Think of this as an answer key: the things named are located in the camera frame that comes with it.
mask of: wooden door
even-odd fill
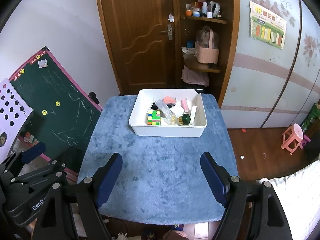
[[[168,24],[174,31],[168,20],[173,14],[172,0],[101,0],[101,5],[124,94],[172,88],[174,39],[163,32]]]

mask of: poster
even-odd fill
[[[283,49],[286,25],[279,15],[250,1],[251,37]]]

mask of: white pegboard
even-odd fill
[[[0,163],[7,157],[32,109],[9,80],[0,83]]]

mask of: pink board frame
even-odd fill
[[[37,55],[39,55],[40,53],[42,53],[44,51],[44,49],[41,49],[39,50],[37,53],[35,53],[33,56],[31,56],[28,60],[25,61],[25,63],[22,64],[21,67],[19,67],[17,69],[17,71],[15,71],[11,77],[9,78],[9,81],[11,82],[15,76],[18,75],[18,73],[20,73],[20,70],[22,68],[24,68],[28,63],[30,63],[34,58],[36,58]],[[88,97],[88,95],[82,90],[82,88],[73,80],[73,78],[68,74],[68,72],[61,66],[61,64],[58,62],[58,60],[52,55],[51,51],[50,50],[46,50],[46,52],[51,58],[52,60],[55,62],[55,64],[61,69],[61,71],[66,75],[66,77],[71,81],[71,83],[84,95],[84,97],[86,97],[88,99],[88,101],[95,107],[97,108],[100,112],[102,112],[102,108],[95,104],[94,102],[91,101],[91,99]],[[21,136],[18,136],[18,139],[20,141],[24,141],[23,138]],[[50,161],[51,159],[46,156],[45,154],[41,154],[41,157],[47,161]],[[77,172],[74,172],[68,168],[65,169],[66,172],[74,175],[74,176],[78,176],[78,173]]]

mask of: white box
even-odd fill
[[[194,125],[168,125],[161,121],[161,125],[148,125],[147,112],[153,103],[164,97],[176,98],[177,102],[187,98],[188,108],[197,106]],[[136,135],[163,137],[200,137],[207,126],[201,94],[194,89],[143,89],[140,90],[134,104],[129,125]]]

